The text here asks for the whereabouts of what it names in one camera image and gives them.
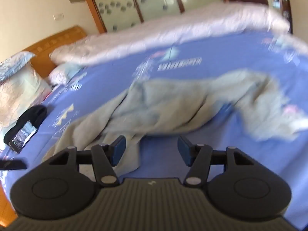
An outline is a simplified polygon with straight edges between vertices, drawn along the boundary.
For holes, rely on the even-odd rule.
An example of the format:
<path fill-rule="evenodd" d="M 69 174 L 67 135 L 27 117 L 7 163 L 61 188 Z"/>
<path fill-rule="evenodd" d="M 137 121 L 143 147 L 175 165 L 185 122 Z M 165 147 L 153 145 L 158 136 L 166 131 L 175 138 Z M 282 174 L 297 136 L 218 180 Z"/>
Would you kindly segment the white lilac quilt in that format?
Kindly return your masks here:
<path fill-rule="evenodd" d="M 57 65 L 74 63 L 90 66 L 173 43 L 245 30 L 287 33 L 289 29 L 289 22 L 266 5 L 215 2 L 180 15 L 146 21 L 119 32 L 89 35 L 56 48 L 50 59 Z"/>

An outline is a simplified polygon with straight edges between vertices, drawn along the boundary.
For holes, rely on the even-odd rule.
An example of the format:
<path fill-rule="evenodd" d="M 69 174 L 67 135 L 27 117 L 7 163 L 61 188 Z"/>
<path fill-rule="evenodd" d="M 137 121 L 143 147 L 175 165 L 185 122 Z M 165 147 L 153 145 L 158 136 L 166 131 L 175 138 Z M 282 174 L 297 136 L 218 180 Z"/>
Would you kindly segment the grey sweat pants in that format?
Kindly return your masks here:
<path fill-rule="evenodd" d="M 92 143 L 126 138 L 126 149 L 113 165 L 117 175 L 138 169 L 139 142 L 145 135 L 195 130 L 227 104 L 242 116 L 246 131 L 257 140 L 293 140 L 307 128 L 307 115 L 280 90 L 271 76 L 235 70 L 203 80 L 148 80 L 131 87 L 96 111 L 69 124 L 46 153 L 49 159 L 69 146 L 88 150 Z"/>

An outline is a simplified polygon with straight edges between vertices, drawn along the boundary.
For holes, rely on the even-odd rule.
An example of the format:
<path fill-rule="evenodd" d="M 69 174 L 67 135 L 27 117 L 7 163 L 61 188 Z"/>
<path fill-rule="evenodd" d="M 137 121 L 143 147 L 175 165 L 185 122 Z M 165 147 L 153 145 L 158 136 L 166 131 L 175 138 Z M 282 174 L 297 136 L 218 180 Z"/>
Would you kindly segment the wooden headboard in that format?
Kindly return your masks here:
<path fill-rule="evenodd" d="M 73 26 L 54 35 L 51 35 L 24 49 L 34 53 L 30 62 L 34 70 L 42 77 L 47 78 L 53 69 L 57 67 L 50 59 L 50 54 L 58 47 L 74 43 L 87 36 L 80 26 Z"/>

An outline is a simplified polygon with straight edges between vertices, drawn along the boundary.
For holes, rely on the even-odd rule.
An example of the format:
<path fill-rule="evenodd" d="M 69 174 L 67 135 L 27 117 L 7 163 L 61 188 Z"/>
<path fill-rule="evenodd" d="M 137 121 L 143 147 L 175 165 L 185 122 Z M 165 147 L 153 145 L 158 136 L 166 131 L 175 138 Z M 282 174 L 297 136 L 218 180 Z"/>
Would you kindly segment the smartphone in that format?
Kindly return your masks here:
<path fill-rule="evenodd" d="M 37 128 L 30 122 L 27 121 L 17 133 L 10 139 L 9 146 L 16 152 L 20 153 L 30 139 L 37 133 Z"/>

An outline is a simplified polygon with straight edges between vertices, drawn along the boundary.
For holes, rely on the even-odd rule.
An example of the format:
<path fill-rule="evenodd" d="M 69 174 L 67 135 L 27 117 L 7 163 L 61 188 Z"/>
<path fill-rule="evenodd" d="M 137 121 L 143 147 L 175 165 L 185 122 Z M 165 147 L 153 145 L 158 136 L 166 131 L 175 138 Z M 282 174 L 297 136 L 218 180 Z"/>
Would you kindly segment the black cloth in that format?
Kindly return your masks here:
<path fill-rule="evenodd" d="M 40 125 L 47 117 L 48 109 L 44 105 L 35 105 L 27 109 L 17 119 L 14 127 L 10 128 L 4 135 L 4 143 L 9 144 L 10 140 L 17 134 L 17 132 L 29 121 L 35 128 L 39 128 Z"/>

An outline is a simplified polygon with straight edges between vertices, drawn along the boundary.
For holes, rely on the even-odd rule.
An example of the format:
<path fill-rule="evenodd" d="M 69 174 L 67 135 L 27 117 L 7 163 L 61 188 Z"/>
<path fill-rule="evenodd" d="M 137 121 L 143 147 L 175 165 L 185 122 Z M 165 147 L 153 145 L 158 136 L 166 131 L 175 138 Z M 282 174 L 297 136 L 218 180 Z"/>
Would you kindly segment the small white blue pillow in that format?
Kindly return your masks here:
<path fill-rule="evenodd" d="M 75 63 L 58 65 L 48 76 L 51 85 L 66 85 L 83 67 Z"/>

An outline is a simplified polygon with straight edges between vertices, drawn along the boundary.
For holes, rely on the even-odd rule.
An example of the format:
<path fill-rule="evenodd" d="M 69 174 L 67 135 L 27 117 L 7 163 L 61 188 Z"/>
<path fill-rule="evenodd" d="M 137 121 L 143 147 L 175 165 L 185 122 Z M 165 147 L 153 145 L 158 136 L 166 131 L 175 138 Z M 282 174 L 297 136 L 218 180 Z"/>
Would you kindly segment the floral pillow stack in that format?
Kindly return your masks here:
<path fill-rule="evenodd" d="M 35 54 L 22 51 L 1 62 L 1 128 L 14 124 L 28 108 L 50 94 L 49 84 L 34 70 Z"/>

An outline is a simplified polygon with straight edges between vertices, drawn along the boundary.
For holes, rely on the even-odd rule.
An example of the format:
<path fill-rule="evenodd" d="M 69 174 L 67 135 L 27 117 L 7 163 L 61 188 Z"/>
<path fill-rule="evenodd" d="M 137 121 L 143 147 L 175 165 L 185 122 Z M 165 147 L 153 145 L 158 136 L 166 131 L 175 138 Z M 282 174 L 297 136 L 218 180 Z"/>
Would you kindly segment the blue patterned bed sheet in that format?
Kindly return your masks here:
<path fill-rule="evenodd" d="M 307 57 L 270 32 L 248 31 L 149 49 L 83 68 L 45 100 L 48 117 L 24 149 L 15 153 L 1 144 L 1 158 L 23 159 L 28 168 L 38 166 L 72 121 L 126 90 L 139 73 L 147 79 L 191 80 L 218 77 L 237 69 L 276 78 L 290 99 L 288 111 L 307 111 Z M 292 190 L 286 218 L 297 228 L 307 224 L 307 131 L 293 142 L 258 142 L 244 130 L 238 111 L 225 105 L 212 121 L 189 132 L 187 138 L 217 150 L 236 146 L 277 173 Z"/>

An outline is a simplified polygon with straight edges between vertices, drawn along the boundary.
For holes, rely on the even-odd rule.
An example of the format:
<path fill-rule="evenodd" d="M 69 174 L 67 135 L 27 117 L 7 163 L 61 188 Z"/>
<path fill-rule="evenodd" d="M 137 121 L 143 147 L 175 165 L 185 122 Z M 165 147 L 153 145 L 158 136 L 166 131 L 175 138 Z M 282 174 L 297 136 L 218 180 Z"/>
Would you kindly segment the white wall switch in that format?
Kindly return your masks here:
<path fill-rule="evenodd" d="M 53 15 L 53 18 L 54 18 L 54 21 L 59 21 L 59 20 L 62 20 L 64 19 L 64 14 L 56 14 L 56 15 Z"/>

